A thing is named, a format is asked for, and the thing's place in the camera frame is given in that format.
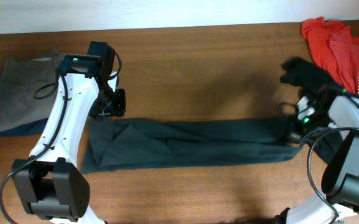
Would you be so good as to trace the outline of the dark green t-shirt white letters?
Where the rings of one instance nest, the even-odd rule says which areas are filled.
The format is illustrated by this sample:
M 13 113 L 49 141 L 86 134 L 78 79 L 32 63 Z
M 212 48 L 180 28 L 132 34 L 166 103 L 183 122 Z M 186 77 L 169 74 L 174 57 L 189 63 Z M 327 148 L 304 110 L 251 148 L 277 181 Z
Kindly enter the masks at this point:
M 290 119 L 158 122 L 93 119 L 84 174 L 125 169 L 235 166 L 293 159 Z

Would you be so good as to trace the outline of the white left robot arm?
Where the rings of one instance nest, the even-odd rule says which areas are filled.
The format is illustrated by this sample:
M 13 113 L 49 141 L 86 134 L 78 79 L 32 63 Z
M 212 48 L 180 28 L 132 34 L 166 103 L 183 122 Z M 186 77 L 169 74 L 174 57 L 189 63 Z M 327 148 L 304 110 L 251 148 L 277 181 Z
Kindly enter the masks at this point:
M 58 91 L 47 124 L 28 159 L 16 159 L 11 178 L 24 211 L 52 223 L 103 223 L 91 209 L 90 185 L 77 168 L 80 139 L 90 110 L 110 90 L 118 100 L 114 111 L 100 116 L 121 116 L 124 90 L 112 73 L 105 84 L 95 77 L 68 73 L 58 79 Z

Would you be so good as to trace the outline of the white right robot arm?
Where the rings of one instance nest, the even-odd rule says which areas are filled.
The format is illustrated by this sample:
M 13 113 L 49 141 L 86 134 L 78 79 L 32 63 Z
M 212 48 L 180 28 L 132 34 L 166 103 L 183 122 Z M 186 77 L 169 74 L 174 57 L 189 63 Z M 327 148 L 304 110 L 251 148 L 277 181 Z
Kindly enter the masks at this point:
M 341 135 L 343 142 L 323 173 L 321 188 L 316 187 L 308 168 L 315 194 L 276 215 L 273 223 L 340 223 L 343 218 L 359 215 L 359 97 L 346 90 L 321 90 L 319 106 L 330 125 L 310 132 L 301 143 L 313 140 L 313 150 L 335 133 Z

